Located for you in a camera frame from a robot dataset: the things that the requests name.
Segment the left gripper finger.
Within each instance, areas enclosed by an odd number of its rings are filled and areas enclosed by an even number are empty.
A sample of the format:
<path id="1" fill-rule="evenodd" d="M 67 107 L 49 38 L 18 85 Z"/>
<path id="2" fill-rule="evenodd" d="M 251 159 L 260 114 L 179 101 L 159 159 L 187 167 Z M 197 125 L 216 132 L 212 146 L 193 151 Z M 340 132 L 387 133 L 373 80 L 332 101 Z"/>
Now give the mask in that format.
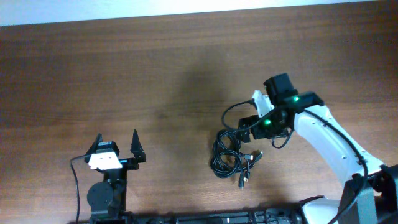
<path id="1" fill-rule="evenodd" d="M 136 129 L 133 131 L 130 151 L 134 154 L 134 157 L 136 159 L 145 159 L 146 158 L 146 154 L 145 154 L 143 147 L 140 143 L 139 136 L 138 136 Z"/>
<path id="2" fill-rule="evenodd" d="M 103 142 L 103 136 L 101 133 L 97 134 L 96 139 L 94 140 L 93 144 L 87 150 L 86 155 L 94 154 L 98 148 L 98 144 Z"/>

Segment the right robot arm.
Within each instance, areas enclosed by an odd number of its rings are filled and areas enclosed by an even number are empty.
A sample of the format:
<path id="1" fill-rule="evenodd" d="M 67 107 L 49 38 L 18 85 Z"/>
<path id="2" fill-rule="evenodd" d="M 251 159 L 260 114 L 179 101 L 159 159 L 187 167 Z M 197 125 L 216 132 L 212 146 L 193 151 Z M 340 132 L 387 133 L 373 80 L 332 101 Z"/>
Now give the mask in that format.
<path id="1" fill-rule="evenodd" d="M 249 103 L 255 115 L 238 123 L 242 142 L 274 139 L 289 129 L 326 161 L 343 186 L 339 200 L 313 197 L 300 203 L 303 223 L 397 223 L 397 166 L 387 166 L 361 147 L 314 92 L 299 93 L 286 73 L 264 82 Z"/>

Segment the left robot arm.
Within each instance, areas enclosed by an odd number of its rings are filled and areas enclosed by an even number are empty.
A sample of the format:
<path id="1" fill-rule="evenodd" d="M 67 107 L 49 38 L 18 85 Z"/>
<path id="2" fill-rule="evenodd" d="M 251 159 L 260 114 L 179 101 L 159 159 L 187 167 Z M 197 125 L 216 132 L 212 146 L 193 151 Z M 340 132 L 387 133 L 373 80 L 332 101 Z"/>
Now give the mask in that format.
<path id="1" fill-rule="evenodd" d="M 104 141 L 98 134 L 85 154 L 90 169 L 103 174 L 103 180 L 93 184 L 86 199 L 91 207 L 90 223 L 133 223 L 132 212 L 126 210 L 127 173 L 138 170 L 146 161 L 146 154 L 136 130 L 132 134 L 132 157 L 120 159 L 114 141 Z"/>

